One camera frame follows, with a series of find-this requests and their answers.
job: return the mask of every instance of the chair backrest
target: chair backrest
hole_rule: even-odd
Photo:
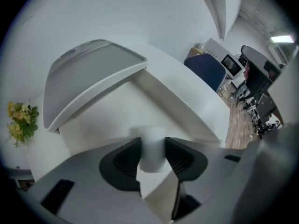
[[[184,61],[184,65],[198,75],[215,92],[223,82],[226,71],[210,54],[192,56]]]

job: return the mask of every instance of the wooden floor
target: wooden floor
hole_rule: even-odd
[[[228,135],[226,139],[227,148],[244,149],[249,142],[258,140],[259,137],[254,132],[254,127],[251,124],[251,118],[246,111],[243,110],[244,102],[235,101],[229,98],[229,92],[234,92],[235,87],[230,84],[227,90],[218,91],[219,96],[227,104],[230,109]]]

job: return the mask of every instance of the yellow flower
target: yellow flower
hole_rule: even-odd
[[[20,141],[20,142],[24,141],[23,133],[22,133],[22,130],[21,130],[19,124],[14,122],[11,125],[7,125],[7,128],[8,128],[9,134],[11,136],[13,136],[17,141]]]
[[[9,101],[8,105],[7,105],[7,114],[9,117],[12,117],[14,112],[14,104],[12,101]]]
[[[26,115],[24,119],[27,121],[27,124],[30,124],[30,115]]]
[[[26,104],[22,105],[21,111],[28,113],[28,111],[29,111],[28,105],[29,105],[29,103],[26,103]]]
[[[16,104],[14,105],[14,112],[15,112],[15,111],[20,111],[21,108],[22,108],[22,103],[16,103]]]
[[[16,111],[13,113],[13,117],[18,120],[24,119],[28,124],[30,124],[30,115],[23,111]]]

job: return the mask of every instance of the desk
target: desk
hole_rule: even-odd
[[[29,140],[28,161],[35,180],[71,155],[136,137],[134,129],[138,126],[165,126],[168,136],[225,147],[229,108],[221,98],[191,70],[166,53],[148,44],[128,48],[148,59],[142,81],[139,78],[129,80],[85,107],[59,128],[60,134],[47,132],[43,127],[43,94],[34,102],[40,111],[39,129]],[[172,113],[169,114],[160,102],[156,104],[155,98],[166,102],[163,105],[167,105],[168,99],[176,99],[175,104],[169,105]],[[114,109],[125,102],[125,109]],[[100,133],[101,142],[96,131]]]

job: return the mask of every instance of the white ceiling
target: white ceiling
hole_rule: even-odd
[[[289,35],[290,32],[295,35],[287,16],[274,0],[242,0],[242,12],[271,36]]]

